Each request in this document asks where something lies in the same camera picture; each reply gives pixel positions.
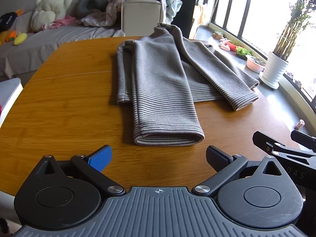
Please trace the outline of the white plush duck toy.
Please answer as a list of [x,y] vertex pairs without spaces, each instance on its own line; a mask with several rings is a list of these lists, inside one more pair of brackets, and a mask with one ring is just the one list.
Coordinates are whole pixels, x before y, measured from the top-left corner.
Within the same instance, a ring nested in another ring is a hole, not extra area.
[[36,7],[31,19],[31,29],[38,32],[42,30],[42,26],[65,18],[71,3],[72,0],[36,0]]

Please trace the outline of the grey neck pillow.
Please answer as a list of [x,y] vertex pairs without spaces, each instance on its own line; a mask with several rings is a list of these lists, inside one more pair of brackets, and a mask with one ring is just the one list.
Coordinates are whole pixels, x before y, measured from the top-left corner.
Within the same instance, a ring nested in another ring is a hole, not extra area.
[[109,2],[110,0],[80,0],[76,8],[77,17],[84,18],[95,10],[105,12]]

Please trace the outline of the green bamboo palm plant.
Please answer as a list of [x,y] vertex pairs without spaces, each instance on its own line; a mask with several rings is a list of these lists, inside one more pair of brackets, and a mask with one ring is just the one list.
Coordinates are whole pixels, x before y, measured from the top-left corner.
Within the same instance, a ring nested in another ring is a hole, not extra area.
[[278,38],[273,54],[287,62],[301,32],[312,23],[309,21],[315,12],[315,0],[297,0],[291,6],[291,17]]

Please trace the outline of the white ribbed plant pot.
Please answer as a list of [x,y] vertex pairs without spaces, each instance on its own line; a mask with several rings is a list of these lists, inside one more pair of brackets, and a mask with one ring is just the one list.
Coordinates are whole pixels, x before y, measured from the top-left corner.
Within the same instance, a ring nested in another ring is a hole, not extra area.
[[278,89],[279,81],[287,67],[288,62],[270,52],[264,71],[259,73],[259,79],[268,87]]

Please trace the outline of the white side table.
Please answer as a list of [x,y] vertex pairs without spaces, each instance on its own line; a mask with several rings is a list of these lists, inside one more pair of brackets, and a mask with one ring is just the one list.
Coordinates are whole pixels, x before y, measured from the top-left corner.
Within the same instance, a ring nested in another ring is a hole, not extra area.
[[23,90],[21,80],[19,78],[12,78],[6,81],[2,81],[0,85],[1,95],[1,122],[0,126],[3,125],[9,111],[11,110],[14,102]]

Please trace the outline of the black cap on sofa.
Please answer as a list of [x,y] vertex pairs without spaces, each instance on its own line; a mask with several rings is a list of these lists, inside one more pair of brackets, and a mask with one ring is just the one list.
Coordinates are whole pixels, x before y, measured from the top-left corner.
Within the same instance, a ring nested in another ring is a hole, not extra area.
[[9,30],[17,18],[16,12],[9,12],[0,17],[0,32]]

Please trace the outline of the red bowl with greens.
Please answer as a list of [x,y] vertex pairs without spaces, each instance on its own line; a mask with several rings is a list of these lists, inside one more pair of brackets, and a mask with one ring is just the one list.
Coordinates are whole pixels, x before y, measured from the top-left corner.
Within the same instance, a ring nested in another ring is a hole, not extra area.
[[252,52],[244,47],[236,45],[233,41],[226,41],[226,44],[230,48],[231,51],[235,53],[235,55],[243,60],[247,60],[248,55],[252,55]]

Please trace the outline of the grey sofa with sheet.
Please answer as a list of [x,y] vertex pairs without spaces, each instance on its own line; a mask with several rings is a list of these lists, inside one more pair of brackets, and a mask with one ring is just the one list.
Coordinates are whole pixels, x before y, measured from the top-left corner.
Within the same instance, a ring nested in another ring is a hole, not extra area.
[[10,28],[11,32],[26,33],[26,40],[19,45],[13,45],[12,41],[1,45],[1,76],[10,79],[38,70],[64,43],[125,36],[121,24],[111,27],[86,27],[74,24],[32,33],[32,14],[33,12],[29,11],[18,16]]

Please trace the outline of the yellow plush toy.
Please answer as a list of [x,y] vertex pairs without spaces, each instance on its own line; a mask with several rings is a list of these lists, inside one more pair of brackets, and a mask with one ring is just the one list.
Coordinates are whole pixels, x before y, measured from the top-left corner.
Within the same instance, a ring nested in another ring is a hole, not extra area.
[[26,33],[19,33],[14,39],[13,45],[20,45],[27,39]]

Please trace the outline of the pink bowl planter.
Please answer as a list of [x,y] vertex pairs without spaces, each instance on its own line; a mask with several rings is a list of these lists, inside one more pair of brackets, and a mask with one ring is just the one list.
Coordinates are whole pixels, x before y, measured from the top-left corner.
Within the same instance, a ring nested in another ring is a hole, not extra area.
[[252,55],[246,55],[246,58],[247,58],[246,66],[248,69],[256,73],[260,73],[264,71],[266,67],[266,64],[264,62],[262,62],[261,60],[259,60],[258,58]]

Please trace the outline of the grey striped knit sweater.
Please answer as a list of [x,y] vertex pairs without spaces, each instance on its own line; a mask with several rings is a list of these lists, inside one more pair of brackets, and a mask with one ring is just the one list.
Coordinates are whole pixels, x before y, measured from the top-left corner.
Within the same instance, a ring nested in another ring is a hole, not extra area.
[[132,104],[133,138],[141,146],[200,143],[196,102],[224,99],[238,111],[258,99],[258,80],[175,25],[160,23],[150,36],[122,42],[117,66],[117,103]]

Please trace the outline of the pink cloth on sofa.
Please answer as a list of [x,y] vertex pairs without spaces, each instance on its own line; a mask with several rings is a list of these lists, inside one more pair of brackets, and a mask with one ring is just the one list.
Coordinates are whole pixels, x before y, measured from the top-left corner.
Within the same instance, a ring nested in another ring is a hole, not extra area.
[[67,15],[63,19],[55,20],[53,23],[42,25],[42,30],[57,29],[63,26],[74,25],[80,23],[75,17]]

